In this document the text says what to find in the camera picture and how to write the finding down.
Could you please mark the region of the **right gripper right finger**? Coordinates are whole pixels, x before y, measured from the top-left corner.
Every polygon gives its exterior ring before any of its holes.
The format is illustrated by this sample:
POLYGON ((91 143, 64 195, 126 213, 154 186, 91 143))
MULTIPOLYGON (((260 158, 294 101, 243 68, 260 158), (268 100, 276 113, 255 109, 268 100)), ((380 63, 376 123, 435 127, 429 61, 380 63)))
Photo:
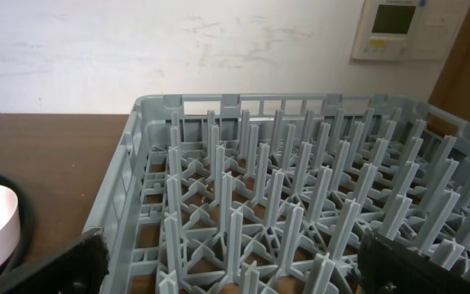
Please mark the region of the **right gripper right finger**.
POLYGON ((470 294, 470 282, 371 230, 364 234, 357 270, 364 293, 470 294))

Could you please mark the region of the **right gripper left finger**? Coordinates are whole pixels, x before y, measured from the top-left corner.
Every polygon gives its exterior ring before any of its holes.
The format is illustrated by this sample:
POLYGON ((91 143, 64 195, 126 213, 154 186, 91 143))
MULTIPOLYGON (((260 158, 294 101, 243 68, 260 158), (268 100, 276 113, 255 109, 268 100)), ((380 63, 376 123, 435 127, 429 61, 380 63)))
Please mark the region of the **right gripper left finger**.
POLYGON ((89 229, 57 252, 0 276, 1 293, 98 293, 109 273, 103 230, 89 229))

